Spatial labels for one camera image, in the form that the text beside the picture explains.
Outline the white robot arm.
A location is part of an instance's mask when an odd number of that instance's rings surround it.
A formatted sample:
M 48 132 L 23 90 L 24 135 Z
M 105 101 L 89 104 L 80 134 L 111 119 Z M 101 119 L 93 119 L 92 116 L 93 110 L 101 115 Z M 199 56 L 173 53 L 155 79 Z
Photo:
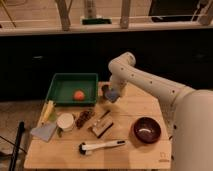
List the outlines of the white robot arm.
M 144 72 L 135 63 L 130 52 L 112 59 L 110 85 L 123 96 L 131 83 L 174 108 L 171 171 L 213 171 L 213 91 Z

